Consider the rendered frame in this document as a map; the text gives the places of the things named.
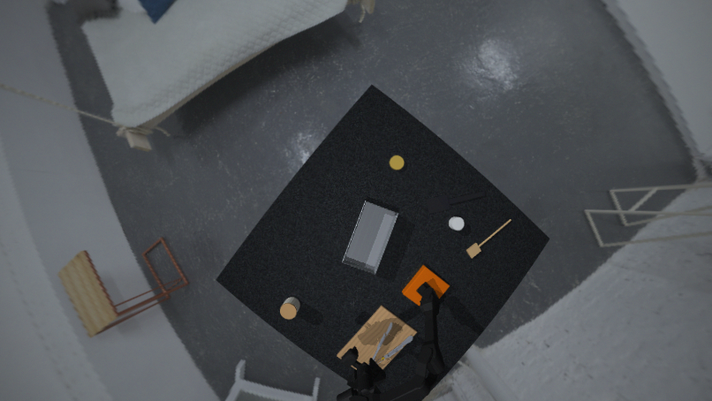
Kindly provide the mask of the white cylinder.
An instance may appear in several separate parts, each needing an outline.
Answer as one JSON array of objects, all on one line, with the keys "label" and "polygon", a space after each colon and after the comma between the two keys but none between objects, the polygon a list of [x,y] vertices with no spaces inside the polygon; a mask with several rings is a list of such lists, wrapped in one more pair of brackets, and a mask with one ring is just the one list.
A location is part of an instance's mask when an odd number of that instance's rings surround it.
[{"label": "white cylinder", "polygon": [[459,231],[463,229],[464,221],[461,217],[454,216],[449,220],[449,226],[454,231]]}]

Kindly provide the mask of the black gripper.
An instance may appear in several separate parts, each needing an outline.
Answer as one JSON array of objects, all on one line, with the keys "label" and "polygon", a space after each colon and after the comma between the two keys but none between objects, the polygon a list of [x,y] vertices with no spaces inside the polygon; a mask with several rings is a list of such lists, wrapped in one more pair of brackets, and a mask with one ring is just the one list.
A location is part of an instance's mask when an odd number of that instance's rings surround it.
[{"label": "black gripper", "polygon": [[376,385],[376,387],[378,387],[379,384],[381,384],[386,379],[385,372],[371,358],[369,359],[369,364],[367,364],[366,362],[360,364],[360,362],[357,361],[359,357],[358,353],[359,352],[356,346],[354,346],[342,356],[342,363],[347,367],[354,366],[355,368],[357,368],[357,379],[355,380],[355,383],[358,384],[358,380],[362,377],[368,377],[374,381],[373,385]]}]

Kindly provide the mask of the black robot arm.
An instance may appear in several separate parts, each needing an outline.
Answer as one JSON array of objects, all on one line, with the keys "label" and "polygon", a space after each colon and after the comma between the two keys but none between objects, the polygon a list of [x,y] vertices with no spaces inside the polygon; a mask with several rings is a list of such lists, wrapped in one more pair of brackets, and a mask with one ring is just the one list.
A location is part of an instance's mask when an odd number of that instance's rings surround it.
[{"label": "black robot arm", "polygon": [[[358,384],[355,383],[357,373],[356,369],[353,369],[347,381],[351,388],[337,395],[337,401],[413,401],[427,396],[438,382],[445,365],[438,345],[436,324],[442,301],[426,282],[416,291],[422,296],[420,310],[425,314],[425,343],[421,347],[413,379],[381,394],[371,378],[362,377]],[[426,378],[427,370],[430,373]]]}]

